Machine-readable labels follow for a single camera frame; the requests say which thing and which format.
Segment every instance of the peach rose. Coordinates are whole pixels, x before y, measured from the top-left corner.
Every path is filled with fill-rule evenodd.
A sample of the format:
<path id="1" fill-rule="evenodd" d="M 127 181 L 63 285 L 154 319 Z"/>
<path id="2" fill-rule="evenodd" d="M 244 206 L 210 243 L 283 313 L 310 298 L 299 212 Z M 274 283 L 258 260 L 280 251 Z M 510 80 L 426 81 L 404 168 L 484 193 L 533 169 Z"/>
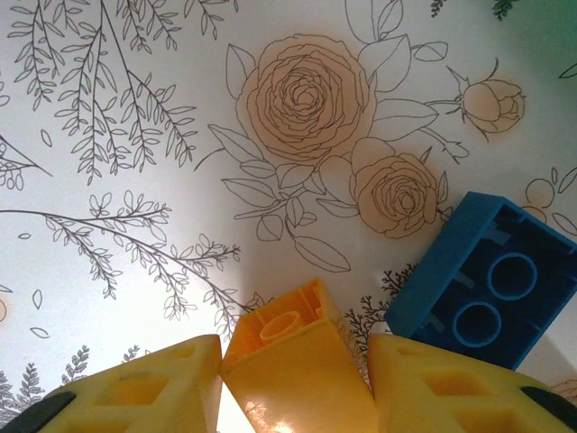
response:
<path id="1" fill-rule="evenodd" d="M 372 154 L 378 153 L 380 158 L 372 165 L 356 163 L 360 153 L 375 149 L 378 151 Z M 439 201 L 437 183 L 415 156 L 396 155 L 382 140 L 364 138 L 354 148 L 353 171 L 353 191 L 359 213 L 374 231 L 398 239 L 435 221 Z"/>
<path id="2" fill-rule="evenodd" d="M 487 79 L 463 92 L 463 111 L 484 133 L 502 133 L 525 113 L 521 88 L 500 79 Z"/>
<path id="3" fill-rule="evenodd" d="M 295 35 L 271 43 L 243 85 L 236 112 L 271 161 L 316 166 L 348 153 L 372 125 L 376 98 L 341 41 Z"/>

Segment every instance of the blue plastic block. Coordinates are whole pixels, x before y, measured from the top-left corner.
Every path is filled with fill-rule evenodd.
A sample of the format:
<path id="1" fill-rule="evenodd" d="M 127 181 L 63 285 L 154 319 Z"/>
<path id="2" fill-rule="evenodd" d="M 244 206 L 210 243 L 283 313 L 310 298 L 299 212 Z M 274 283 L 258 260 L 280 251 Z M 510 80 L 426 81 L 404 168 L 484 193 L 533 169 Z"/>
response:
<path id="1" fill-rule="evenodd" d="M 393 334 L 516 369 L 577 291 L 577 244 L 469 192 L 391 304 Z"/>

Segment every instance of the plastic block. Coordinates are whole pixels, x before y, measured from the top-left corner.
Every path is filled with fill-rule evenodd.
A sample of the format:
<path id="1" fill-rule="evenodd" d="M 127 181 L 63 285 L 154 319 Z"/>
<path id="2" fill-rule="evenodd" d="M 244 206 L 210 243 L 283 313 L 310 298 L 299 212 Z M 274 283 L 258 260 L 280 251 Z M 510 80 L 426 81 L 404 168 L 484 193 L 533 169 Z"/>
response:
<path id="1" fill-rule="evenodd" d="M 242 316 L 221 369 L 257 432 L 377 431 L 346 322 L 320 281 Z"/>
<path id="2" fill-rule="evenodd" d="M 371 335 L 369 377 L 380 433 L 577 431 L 577 408 L 542 383 L 400 336 Z"/>
<path id="3" fill-rule="evenodd" d="M 198 336 L 70 383 L 49 396 L 76 398 L 34 431 L 215 433 L 221 360 L 218 336 Z"/>
<path id="4" fill-rule="evenodd" d="M 575 243 L 469 192 L 385 320 L 393 334 L 516 369 L 575 291 Z"/>

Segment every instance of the yellow plastic block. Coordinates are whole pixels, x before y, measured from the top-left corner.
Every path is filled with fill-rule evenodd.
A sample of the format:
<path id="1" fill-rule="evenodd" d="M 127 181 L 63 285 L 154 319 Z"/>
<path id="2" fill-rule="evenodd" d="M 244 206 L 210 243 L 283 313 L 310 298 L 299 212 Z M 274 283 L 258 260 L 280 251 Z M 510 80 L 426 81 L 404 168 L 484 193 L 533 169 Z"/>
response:
<path id="1" fill-rule="evenodd" d="M 198 336 L 70 383 L 41 433 L 214 433 L 221 359 L 218 336 Z"/>
<path id="2" fill-rule="evenodd" d="M 380 433 L 570 433 L 521 387 L 523 374 L 400 336 L 372 335 L 369 376 Z"/>
<path id="3" fill-rule="evenodd" d="M 240 318 L 221 376 L 257 432 L 377 432 L 345 323 L 320 280 Z"/>

